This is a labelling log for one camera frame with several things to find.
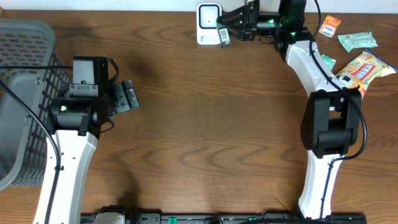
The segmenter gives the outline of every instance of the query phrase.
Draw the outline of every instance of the gray plastic basket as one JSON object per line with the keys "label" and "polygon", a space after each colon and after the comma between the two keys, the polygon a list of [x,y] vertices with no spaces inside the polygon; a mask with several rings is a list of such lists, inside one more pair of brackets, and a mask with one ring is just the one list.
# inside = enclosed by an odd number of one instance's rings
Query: gray plastic basket
{"label": "gray plastic basket", "polygon": [[[0,66],[61,65],[55,34],[40,21],[0,19]],[[0,79],[45,121],[45,109],[69,82],[65,69],[0,70]],[[9,95],[0,89],[0,190],[9,184],[38,185],[44,178],[46,136]]]}

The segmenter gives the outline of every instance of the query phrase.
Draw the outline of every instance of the white backdrop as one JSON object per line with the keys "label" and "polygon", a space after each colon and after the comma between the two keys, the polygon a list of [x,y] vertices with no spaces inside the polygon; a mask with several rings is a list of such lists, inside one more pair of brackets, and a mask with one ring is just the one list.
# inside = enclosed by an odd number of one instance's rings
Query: white backdrop
{"label": "white backdrop", "polygon": [[[398,0],[318,0],[322,12],[398,13]],[[5,9],[195,11],[206,0],[0,0]],[[215,0],[224,11],[243,5],[242,0]],[[277,11],[280,0],[261,0],[262,11]],[[307,12],[315,12],[307,0]]]}

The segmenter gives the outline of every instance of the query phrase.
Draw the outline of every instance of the teal packet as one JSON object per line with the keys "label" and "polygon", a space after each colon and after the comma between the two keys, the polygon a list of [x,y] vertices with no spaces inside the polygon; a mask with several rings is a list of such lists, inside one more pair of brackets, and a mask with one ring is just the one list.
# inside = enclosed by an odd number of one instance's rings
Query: teal packet
{"label": "teal packet", "polygon": [[376,40],[372,37],[372,32],[339,35],[338,40],[348,52],[355,48],[378,46]]}
{"label": "teal packet", "polygon": [[322,60],[326,63],[326,65],[330,70],[332,70],[333,67],[335,66],[336,60],[333,58],[330,58],[326,55],[322,55]]}

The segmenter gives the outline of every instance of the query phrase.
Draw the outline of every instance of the wood grain surface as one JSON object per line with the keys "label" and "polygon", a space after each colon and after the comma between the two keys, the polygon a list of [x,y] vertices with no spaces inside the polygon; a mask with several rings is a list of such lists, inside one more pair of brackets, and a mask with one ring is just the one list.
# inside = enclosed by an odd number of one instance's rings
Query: wood grain surface
{"label": "wood grain surface", "polygon": [[[273,46],[231,41],[200,46],[192,12],[6,11],[48,23],[57,52],[112,57],[120,80],[134,81],[140,108],[115,117],[101,135],[86,182],[83,212],[105,205],[164,213],[293,210],[307,153],[300,123],[307,95]],[[372,31],[373,51],[398,65],[398,15],[333,14],[337,34]],[[306,15],[314,30],[316,14]],[[350,53],[319,35],[338,72]],[[398,223],[398,74],[376,78],[363,100],[369,131],[361,157],[344,162],[333,212],[363,212],[369,223]],[[350,149],[358,150],[359,143]],[[0,192],[0,223],[32,223],[40,187]]]}

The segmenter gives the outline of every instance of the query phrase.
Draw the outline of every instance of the barcode label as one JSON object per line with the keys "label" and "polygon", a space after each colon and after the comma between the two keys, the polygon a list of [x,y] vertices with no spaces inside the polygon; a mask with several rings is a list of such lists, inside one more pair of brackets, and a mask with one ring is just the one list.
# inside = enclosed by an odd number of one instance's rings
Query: barcode label
{"label": "barcode label", "polygon": [[221,36],[221,41],[228,41],[229,42],[229,35],[228,35],[228,30],[226,28],[220,29],[220,36]]}

